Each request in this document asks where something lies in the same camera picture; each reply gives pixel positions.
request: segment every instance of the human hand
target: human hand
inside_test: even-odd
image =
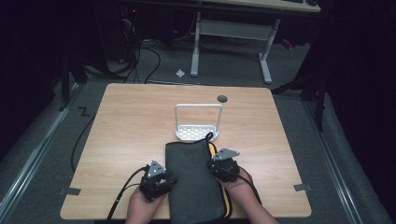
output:
[[[143,192],[137,187],[129,198],[125,224],[148,224],[167,195],[164,194],[149,202]]]
[[[253,178],[245,169],[241,168],[239,175],[245,178],[253,186]],[[279,224],[277,220],[261,205],[253,188],[244,179],[238,177],[234,182],[222,182],[220,184],[228,191],[230,197],[239,203],[245,210],[251,224]]]
[[[240,168],[239,175],[244,177],[251,184],[253,183],[251,175],[249,175],[243,168]],[[252,187],[242,178],[238,177],[233,182],[222,182],[219,179],[218,181],[227,190],[231,199],[233,199],[236,203],[244,206],[247,203],[259,202],[255,193],[253,192]]]

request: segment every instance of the black tape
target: black tape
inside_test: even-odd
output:
[[[73,189],[73,188],[60,189],[59,190],[59,195],[66,195],[66,194],[79,195],[80,191],[81,191],[81,189]]]
[[[299,185],[294,185],[294,189],[296,191],[300,191],[300,190],[309,191],[312,188],[311,188],[311,186],[309,184],[299,184]]]

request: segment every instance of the black cable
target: black cable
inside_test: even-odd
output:
[[[151,75],[158,69],[158,67],[160,66],[160,63],[161,63],[161,56],[160,56],[159,53],[157,53],[157,52],[156,52],[155,50],[153,50],[153,49],[146,49],[146,50],[149,50],[149,51],[155,53],[155,54],[158,56],[158,64],[157,64],[157,66],[154,68],[154,70],[152,70],[152,72],[151,72],[150,74],[148,74],[148,76],[146,77],[145,84],[148,83],[149,78],[150,78]]]
[[[117,199],[114,201],[113,206],[110,209],[110,212],[108,213],[107,219],[106,219],[106,224],[110,224],[111,218],[113,217],[114,211],[116,211],[117,205],[120,202],[120,199],[122,197],[122,194],[125,190],[127,190],[129,187],[128,186],[129,182],[132,180],[132,178],[134,178],[135,175],[137,175],[137,173],[141,172],[141,171],[147,171],[149,169],[149,165],[146,165],[145,167],[141,167],[140,169],[136,170],[130,177],[129,179],[125,182],[124,186],[122,187],[119,195],[117,196]]]
[[[250,174],[249,174],[244,168],[242,168],[242,167],[240,167],[240,166],[239,166],[239,168],[243,169],[243,170],[247,173],[247,175],[250,176]],[[253,193],[254,193],[254,195],[256,196],[257,201],[259,201],[259,203],[262,204],[262,200],[260,199],[260,195],[259,195],[259,193],[257,192],[256,187],[254,187],[254,185],[253,185],[253,180],[252,180],[251,178],[250,178],[250,181],[248,181],[246,178],[242,177],[241,175],[233,174],[233,173],[231,173],[230,171],[228,171],[228,170],[226,170],[226,169],[224,169],[224,168],[221,168],[221,167],[220,167],[220,170],[223,171],[223,172],[226,172],[227,174],[237,176],[238,178],[241,178],[242,180],[244,180],[245,182],[247,182],[247,184],[248,184],[248,185],[251,187],[251,189],[253,190]]]
[[[87,130],[88,126],[90,126],[90,124],[93,122],[93,119],[94,119],[95,117],[96,117],[96,115],[94,115],[94,116],[90,119],[90,122],[88,122],[87,125],[85,125],[84,129],[83,129],[82,132],[79,134],[79,137],[78,137],[78,139],[77,139],[77,141],[76,141],[76,143],[75,143],[75,145],[74,145],[74,147],[73,147],[72,155],[71,155],[71,157],[70,157],[70,165],[71,165],[71,167],[72,167],[73,173],[76,172],[76,168],[75,168],[75,165],[74,165],[74,155],[75,155],[75,152],[76,152],[77,145],[78,145],[79,141],[81,140],[82,135],[85,133],[85,131]]]

